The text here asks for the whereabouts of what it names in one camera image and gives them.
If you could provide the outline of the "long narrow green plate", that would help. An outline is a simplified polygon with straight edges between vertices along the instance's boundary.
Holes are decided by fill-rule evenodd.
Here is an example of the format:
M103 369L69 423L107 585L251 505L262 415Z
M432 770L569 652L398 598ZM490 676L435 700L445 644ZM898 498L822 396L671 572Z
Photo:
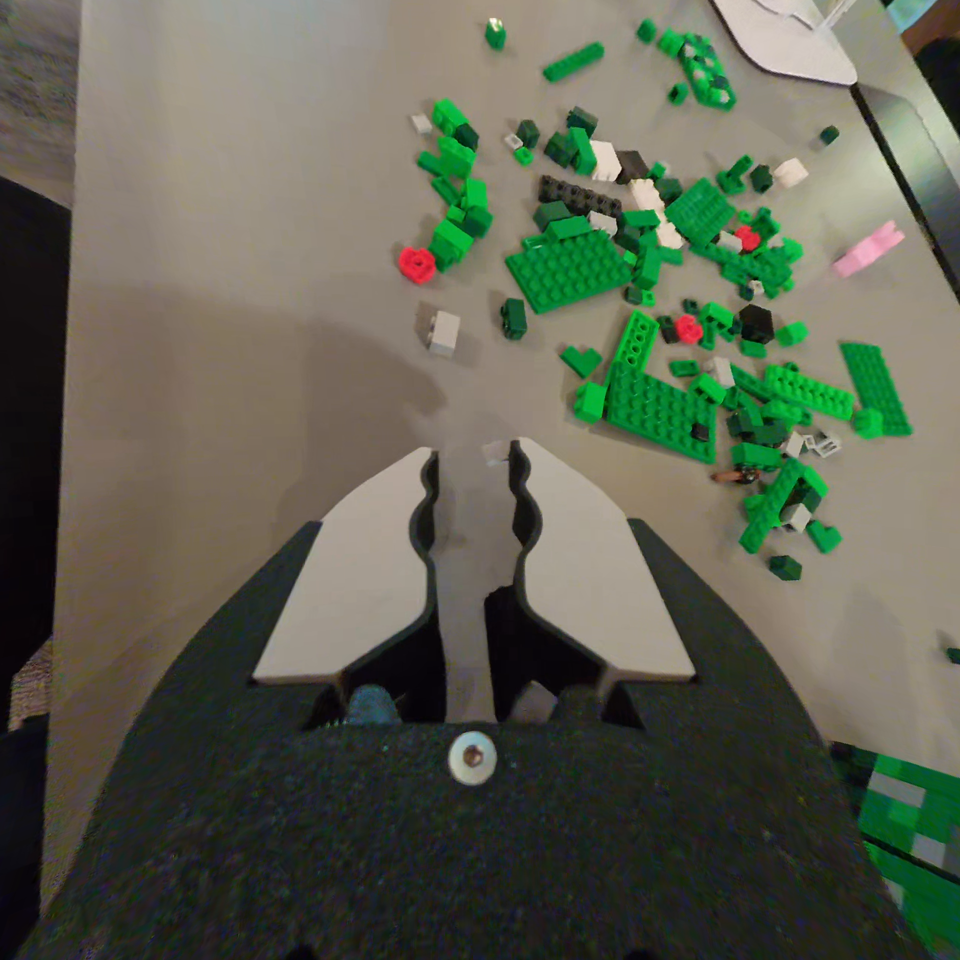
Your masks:
M605 55L604 44L592 41L546 64L541 75L548 83L559 83L602 61Z

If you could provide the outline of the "long black plate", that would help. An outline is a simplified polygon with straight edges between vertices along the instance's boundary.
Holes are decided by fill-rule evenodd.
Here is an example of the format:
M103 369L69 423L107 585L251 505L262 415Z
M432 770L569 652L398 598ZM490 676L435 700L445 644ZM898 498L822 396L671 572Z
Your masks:
M623 211L620 199L558 179L550 174L542 174L539 177L537 200L542 205L562 203L572 215L576 216L588 216L596 212L618 219Z

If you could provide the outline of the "long white plate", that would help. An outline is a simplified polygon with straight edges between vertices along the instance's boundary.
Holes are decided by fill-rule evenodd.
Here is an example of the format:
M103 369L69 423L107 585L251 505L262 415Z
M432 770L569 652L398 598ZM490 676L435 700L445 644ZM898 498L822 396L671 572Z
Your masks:
M636 178L627 184L627 189L636 208L647 212L647 219L654 217L651 226L659 246L681 250L686 240L672 222L666 218L666 203L654 181L650 178Z

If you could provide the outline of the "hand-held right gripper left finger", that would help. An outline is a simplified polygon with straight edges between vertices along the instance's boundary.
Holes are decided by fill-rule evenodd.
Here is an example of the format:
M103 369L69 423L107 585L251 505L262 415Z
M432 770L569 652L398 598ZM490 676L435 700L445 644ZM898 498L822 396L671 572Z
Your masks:
M411 523L427 500L424 470L434 453L414 449L322 518L253 669L259 685L344 680L426 610L427 562Z

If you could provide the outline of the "grey desk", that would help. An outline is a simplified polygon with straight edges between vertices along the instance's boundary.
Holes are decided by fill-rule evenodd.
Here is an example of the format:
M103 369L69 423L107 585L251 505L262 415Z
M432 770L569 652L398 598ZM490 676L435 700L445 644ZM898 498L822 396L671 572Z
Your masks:
M502 465L526 436L648 522L764 642L828 739L958 774L958 301L844 89L771 77L704 2L88 2L81 22L52 739L42 902L69 871L102 782L159 678L305 522L411 450L439 450L439 612L448 715L493 719L481 603L517 544ZM507 32L485 40L490 18ZM654 20L652 44L638 40ZM708 38L737 103L702 106L666 29ZM543 68L590 42L602 60ZM450 98L479 133L494 215L462 264L417 286L399 271L444 214L416 164L436 135L411 114ZM841 340L886 355L914 432L846 423L822 463L843 542L793 553L781 583L738 548L742 493L709 470L570 417L565 342L605 357L620 294L499 332L504 258L532 232L545 136L568 109L685 182L742 154L800 159L767 204L805 258L772 305L810 334L783 355L850 379ZM839 138L817 140L834 125ZM904 240L846 279L831 265L893 220ZM432 354L420 304L461 318Z

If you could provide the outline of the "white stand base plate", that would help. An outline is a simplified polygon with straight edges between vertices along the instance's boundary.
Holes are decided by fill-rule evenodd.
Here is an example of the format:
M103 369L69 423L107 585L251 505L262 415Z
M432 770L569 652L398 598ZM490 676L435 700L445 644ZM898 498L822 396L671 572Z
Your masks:
M855 5L813 1L712 1L739 52L769 74L850 88L858 81L855 64L834 28Z

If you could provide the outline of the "clear white slope brick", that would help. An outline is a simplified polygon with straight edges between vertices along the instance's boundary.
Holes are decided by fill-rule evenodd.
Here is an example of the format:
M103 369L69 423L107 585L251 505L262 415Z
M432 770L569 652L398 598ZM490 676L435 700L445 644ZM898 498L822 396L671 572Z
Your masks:
M416 311L414 329L429 353L453 358L461 330L461 318L458 315L429 303L421 303Z

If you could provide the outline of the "pile of green bricks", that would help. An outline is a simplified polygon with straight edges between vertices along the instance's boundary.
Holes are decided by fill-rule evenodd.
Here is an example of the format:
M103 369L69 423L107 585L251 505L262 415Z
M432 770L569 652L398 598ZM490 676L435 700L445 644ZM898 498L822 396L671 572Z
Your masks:
M690 187L668 176L661 164L650 169L649 179L666 206ZM731 203L734 197L726 196ZM558 201L538 203L534 211L536 233L524 238L515 253L548 241L595 231L606 233L618 246L630 264L631 280L626 287L608 293L622 292L632 311L640 309L660 324L660 334L645 373L713 403L716 406L715 443L718 418L726 411L726 426L733 442L729 450L730 469L756 467L761 470L760 479L747 486L758 485L758 492L745 499L747 525L739 538L741 548L756 555L774 530L805 532L811 520L822 522L817 512L829 488L817 468L805 463L803 457L810 453L826 459L841 447L840 440L830 432L814 430L815 415L838 422L843 420L784 401L764 385L764 370L774 364L834 386L804 373L796 362L768 362L761 374L755 374L715 351L717 343L723 342L735 345L745 359L767 361L771 345L789 349L807 340L810 330L803 321L777 326L773 318L771 342L746 342L739 335L738 320L739 311L747 304L763 306L759 297L772 301L794 287L794 267L805 256L805 249L797 240L783 234L769 207L749 210L737 208L733 203L736 218L710 243L691 246L683 238L682 249L660 246L651 225L654 217L648 220L647 212L638 210L631 201L633 207L623 208L618 219L596 212L587 216L572 215ZM759 248L747 254L741 253L739 240L734 236L734 231L744 224L762 236ZM678 340L674 319L687 313L702 325L700 343ZM610 426L603 414L613 358L608 361L602 378L596 376L598 367L589 379L580 378L581 384L574 392L573 414L585 424ZM864 440L903 438L883 435L882 414L860 406L845 362L844 366L851 389L838 388L851 392L855 400L853 416L844 423Z

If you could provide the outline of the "green mosaic plate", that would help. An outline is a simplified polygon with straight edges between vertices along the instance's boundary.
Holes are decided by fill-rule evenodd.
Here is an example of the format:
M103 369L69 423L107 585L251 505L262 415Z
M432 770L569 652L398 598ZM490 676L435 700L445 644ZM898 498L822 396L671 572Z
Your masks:
M701 34L681 35L678 63L695 100L703 107L729 113L738 98L712 42Z

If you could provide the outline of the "green mosaic block build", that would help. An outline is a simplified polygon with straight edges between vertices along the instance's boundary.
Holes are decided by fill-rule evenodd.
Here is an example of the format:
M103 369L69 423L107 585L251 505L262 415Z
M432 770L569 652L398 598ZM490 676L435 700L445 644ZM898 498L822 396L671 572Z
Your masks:
M829 753L869 858L934 958L959 957L959 779L856 746Z

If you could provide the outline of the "pink brick pig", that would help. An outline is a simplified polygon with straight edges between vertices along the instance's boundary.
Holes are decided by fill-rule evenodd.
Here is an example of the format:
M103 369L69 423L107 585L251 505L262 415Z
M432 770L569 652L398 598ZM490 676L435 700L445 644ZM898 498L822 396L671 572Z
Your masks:
M895 221L884 222L839 256L830 270L838 279L846 280L884 258L905 238Z

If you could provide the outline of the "small heap of dark bricks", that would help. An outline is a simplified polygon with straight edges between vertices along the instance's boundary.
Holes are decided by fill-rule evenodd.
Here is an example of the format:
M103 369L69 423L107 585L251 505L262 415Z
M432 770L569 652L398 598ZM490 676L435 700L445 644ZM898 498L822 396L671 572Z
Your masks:
M550 137L544 139L537 122L524 118L506 143L513 158L522 165L533 162L534 150L540 146L546 158L559 167L592 177L599 173L598 149L593 140L598 122L596 114L574 106L566 114L565 128Z

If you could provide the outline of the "green plate with holes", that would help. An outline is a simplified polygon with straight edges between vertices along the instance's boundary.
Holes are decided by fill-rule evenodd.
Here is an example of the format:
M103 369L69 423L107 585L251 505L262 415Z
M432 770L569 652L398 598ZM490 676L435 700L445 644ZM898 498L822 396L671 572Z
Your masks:
M634 309L627 319L616 351L609 363L612 373L618 366L644 374L655 343L661 333L657 320L641 309Z

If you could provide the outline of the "large green studded plate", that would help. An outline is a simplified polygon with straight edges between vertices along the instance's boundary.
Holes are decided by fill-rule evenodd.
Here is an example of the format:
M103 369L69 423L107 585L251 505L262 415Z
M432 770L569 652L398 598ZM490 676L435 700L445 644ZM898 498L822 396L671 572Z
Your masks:
M716 406L652 375L617 366L606 378L604 421L703 464L716 461ZM711 439L690 438L693 423L708 424Z
M705 246L737 218L737 208L710 179L702 177L667 204L666 220L691 246Z
M633 274L602 230L522 249L509 254L505 266L536 315L626 287Z
M841 341L838 346L860 406L882 414L883 435L911 436L913 426L881 347L854 341Z

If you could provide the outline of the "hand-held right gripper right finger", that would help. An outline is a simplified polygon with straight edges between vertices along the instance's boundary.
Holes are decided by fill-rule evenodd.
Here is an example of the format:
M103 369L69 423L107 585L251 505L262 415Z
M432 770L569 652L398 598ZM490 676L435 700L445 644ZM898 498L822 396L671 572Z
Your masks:
M619 683L688 683L696 670L625 513L531 438L510 442L511 583L485 598L495 714L530 685L609 696Z

